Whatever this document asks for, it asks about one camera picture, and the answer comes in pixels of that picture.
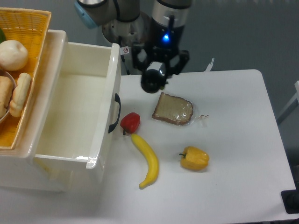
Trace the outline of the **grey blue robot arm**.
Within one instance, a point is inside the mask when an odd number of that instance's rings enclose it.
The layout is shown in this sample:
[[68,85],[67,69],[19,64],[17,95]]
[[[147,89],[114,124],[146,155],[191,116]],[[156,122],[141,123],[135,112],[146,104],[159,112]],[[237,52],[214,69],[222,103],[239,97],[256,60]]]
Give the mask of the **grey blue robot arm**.
[[139,0],[77,0],[75,10],[90,29],[100,27],[103,36],[120,47],[125,74],[140,71],[144,80],[166,80],[178,75],[189,61],[188,50],[179,48],[190,0],[156,0],[152,14],[141,11]]

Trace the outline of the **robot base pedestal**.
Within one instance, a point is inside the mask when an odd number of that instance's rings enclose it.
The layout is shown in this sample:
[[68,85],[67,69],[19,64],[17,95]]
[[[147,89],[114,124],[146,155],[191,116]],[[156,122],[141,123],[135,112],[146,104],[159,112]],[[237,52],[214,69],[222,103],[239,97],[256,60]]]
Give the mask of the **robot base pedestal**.
[[132,44],[144,43],[149,37],[151,18],[144,12],[132,22],[113,20],[102,26],[103,36],[120,46],[121,69],[123,75],[137,75],[141,72],[133,67]]

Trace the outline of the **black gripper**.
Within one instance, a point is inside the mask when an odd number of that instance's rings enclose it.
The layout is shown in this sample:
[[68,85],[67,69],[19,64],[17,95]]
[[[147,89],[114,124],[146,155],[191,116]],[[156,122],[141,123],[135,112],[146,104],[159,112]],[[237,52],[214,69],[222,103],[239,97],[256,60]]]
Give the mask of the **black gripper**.
[[178,46],[183,31],[184,26],[169,29],[151,22],[148,41],[132,45],[133,67],[144,74],[152,61],[157,61],[165,64],[167,78],[179,75],[190,59],[189,51]]

